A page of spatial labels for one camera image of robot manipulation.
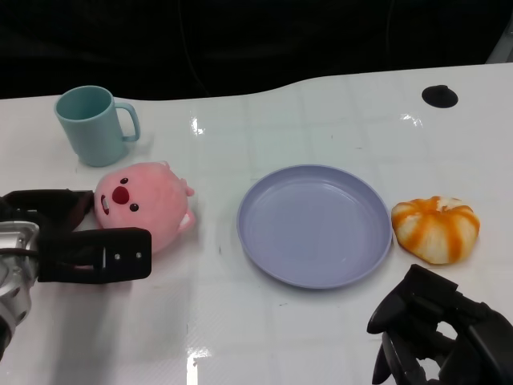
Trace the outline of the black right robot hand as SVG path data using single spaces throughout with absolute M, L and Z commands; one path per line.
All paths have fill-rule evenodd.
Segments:
M 413 264 L 372 314 L 382 336 L 372 382 L 510 384 L 512 325 L 457 284 Z

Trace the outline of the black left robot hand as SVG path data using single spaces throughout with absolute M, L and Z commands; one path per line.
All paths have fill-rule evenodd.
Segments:
M 78 231 L 95 208 L 91 190 L 14 191 L 1 197 L 1 223 L 35 227 L 19 245 L 3 246 L 3 257 L 26 257 L 37 266 L 39 282 L 107 284 L 147 278 L 151 234 L 140 228 Z

